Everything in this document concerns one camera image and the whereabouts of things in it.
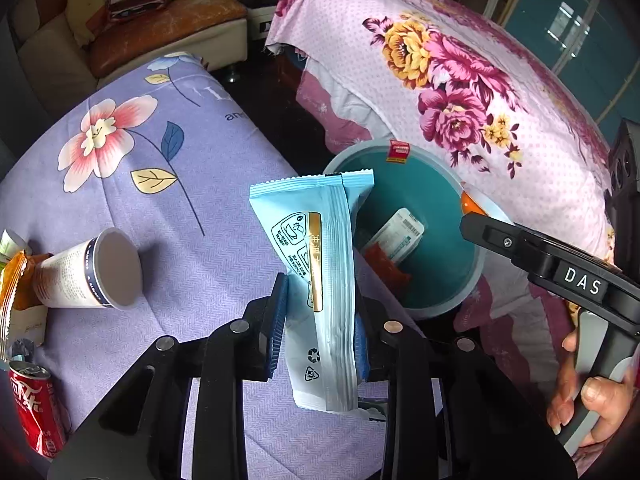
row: bed sheet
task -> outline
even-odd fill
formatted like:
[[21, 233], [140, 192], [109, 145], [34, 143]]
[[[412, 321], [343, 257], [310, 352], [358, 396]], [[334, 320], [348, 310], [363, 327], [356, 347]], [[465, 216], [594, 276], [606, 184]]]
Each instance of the bed sheet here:
[[[608, 146], [562, 83], [499, 26], [450, 0], [280, 0], [267, 46], [285, 44], [308, 57], [297, 99], [334, 153], [406, 140], [513, 221], [610, 256]], [[562, 300], [489, 254], [456, 318], [458, 330], [475, 326], [516, 384], [551, 393], [572, 329]]]
[[[293, 175], [187, 53], [96, 92], [18, 161], [0, 184], [0, 226], [36, 253], [57, 253], [116, 226], [142, 261], [144, 296], [132, 309], [49, 310], [37, 362], [56, 378], [73, 428], [158, 336], [207, 336], [271, 291], [284, 267], [249, 206], [249, 186]], [[365, 295], [404, 319], [366, 267], [358, 276]], [[382, 383], [363, 391], [384, 392]], [[11, 395], [2, 380], [2, 424], [19, 439]], [[384, 425], [298, 408], [283, 357], [273, 380], [245, 383], [244, 408], [252, 479], [364, 479], [380, 468]], [[193, 418], [192, 403], [183, 478], [191, 477]], [[27, 453], [45, 472], [48, 463]]]

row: blue leaf print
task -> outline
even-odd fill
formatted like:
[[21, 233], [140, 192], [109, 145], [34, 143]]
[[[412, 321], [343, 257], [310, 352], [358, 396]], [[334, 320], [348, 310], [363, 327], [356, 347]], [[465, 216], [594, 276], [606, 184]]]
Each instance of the blue leaf print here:
[[162, 136], [161, 151], [167, 162], [180, 151], [184, 141], [184, 131], [180, 126], [167, 121], [164, 136]]

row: white box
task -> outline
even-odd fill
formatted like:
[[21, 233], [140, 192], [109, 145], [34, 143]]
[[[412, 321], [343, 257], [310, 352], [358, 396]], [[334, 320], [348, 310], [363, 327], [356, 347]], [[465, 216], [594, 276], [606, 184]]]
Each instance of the white box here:
[[271, 20], [276, 12], [276, 7], [258, 7], [257, 9], [247, 9], [247, 23], [249, 28], [249, 39], [260, 40], [266, 38], [271, 27]]

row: metal screw head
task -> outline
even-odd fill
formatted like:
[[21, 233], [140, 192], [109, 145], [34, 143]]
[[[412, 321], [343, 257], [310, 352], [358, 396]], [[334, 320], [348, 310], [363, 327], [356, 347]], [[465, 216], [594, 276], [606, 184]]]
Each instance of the metal screw head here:
[[174, 338], [170, 335], [163, 335], [158, 341], [156, 341], [156, 348], [164, 351], [168, 350], [175, 344]]
[[456, 341], [456, 346], [460, 348], [463, 352], [471, 352], [476, 344], [471, 341], [471, 339], [467, 339], [466, 337], [461, 337]]
[[402, 323], [399, 321], [387, 321], [385, 323], [385, 330], [390, 334], [397, 334], [402, 332]]
[[249, 322], [245, 319], [236, 319], [231, 322], [230, 325], [231, 332], [235, 334], [241, 334], [242, 332], [246, 332], [249, 329]]

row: floor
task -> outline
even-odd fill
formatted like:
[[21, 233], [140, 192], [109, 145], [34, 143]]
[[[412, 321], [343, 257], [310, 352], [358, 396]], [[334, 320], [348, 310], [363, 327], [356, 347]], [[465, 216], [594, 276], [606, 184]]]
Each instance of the floor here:
[[250, 42], [248, 59], [237, 70], [235, 83], [225, 81], [228, 69], [213, 75], [298, 174], [322, 173], [334, 158], [324, 145], [324, 128], [278, 82], [275, 56], [264, 50], [264, 41]]

